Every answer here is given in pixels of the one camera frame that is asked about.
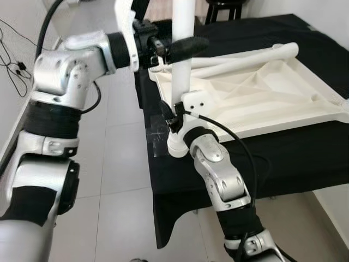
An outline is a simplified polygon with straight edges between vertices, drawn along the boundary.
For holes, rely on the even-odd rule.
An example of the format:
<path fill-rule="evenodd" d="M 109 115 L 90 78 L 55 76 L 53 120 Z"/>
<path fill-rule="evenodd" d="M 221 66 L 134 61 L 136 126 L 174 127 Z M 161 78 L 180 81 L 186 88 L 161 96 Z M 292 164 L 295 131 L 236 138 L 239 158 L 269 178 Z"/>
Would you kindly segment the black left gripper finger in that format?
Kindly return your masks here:
<path fill-rule="evenodd" d="M 209 40 L 203 37 L 188 37 L 170 43 L 166 49 L 166 63 L 184 62 L 204 52 Z"/>

